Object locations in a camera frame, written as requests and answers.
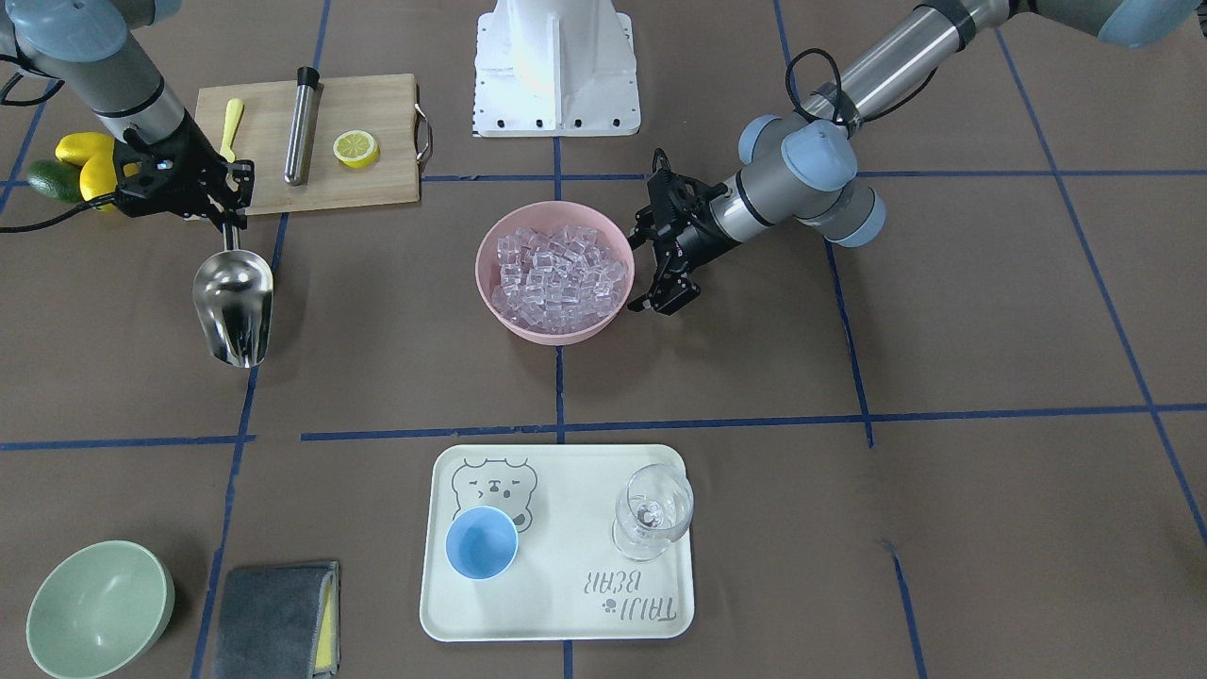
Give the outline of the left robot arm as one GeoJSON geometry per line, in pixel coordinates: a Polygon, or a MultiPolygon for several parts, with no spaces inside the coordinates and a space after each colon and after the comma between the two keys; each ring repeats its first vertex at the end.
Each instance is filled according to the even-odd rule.
{"type": "Polygon", "coordinates": [[[919,1],[846,70],[810,94],[789,90],[792,112],[751,119],[737,139],[740,166],[717,185],[675,172],[655,150],[648,203],[635,215],[631,248],[651,245],[651,287],[632,312],[671,315],[700,295],[693,274],[772,226],[798,221],[841,248],[879,236],[886,205],[858,178],[851,137],[900,109],[949,57],[978,35],[1031,13],[1135,49],[1186,21],[1194,1],[919,1]]]}

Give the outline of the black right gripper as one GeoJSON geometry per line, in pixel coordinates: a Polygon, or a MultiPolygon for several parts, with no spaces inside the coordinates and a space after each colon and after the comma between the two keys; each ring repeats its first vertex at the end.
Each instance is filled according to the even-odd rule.
{"type": "Polygon", "coordinates": [[[255,163],[225,162],[194,121],[181,122],[154,144],[126,129],[115,141],[112,158],[118,175],[115,206],[129,218],[170,212],[208,219],[218,232],[228,226],[246,228],[255,163]]]}

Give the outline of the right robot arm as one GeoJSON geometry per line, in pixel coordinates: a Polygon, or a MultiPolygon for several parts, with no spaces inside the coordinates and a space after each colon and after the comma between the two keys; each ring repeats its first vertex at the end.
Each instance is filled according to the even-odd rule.
{"type": "Polygon", "coordinates": [[[177,13],[176,1],[5,1],[2,60],[76,90],[115,137],[116,186],[78,203],[129,218],[170,212],[211,221],[228,246],[246,226],[253,162],[208,141],[133,31],[177,13]]]}

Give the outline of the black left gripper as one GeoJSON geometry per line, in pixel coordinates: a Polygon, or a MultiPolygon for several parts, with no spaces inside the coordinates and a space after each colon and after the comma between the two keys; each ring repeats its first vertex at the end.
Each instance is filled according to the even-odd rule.
{"type": "Polygon", "coordinates": [[[626,304],[630,312],[651,310],[674,315],[699,297],[699,285],[690,276],[696,268],[727,254],[737,241],[721,229],[711,201],[729,197],[727,185],[707,185],[686,174],[674,172],[667,152],[653,152],[647,182],[648,205],[635,213],[629,248],[651,242],[654,274],[651,288],[626,304]]]}

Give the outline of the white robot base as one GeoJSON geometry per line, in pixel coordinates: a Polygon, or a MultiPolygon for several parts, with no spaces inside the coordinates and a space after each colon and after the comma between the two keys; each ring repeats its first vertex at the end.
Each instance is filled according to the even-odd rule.
{"type": "Polygon", "coordinates": [[[611,1],[498,1],[477,19],[476,137],[626,137],[642,125],[629,14],[611,1]]]}

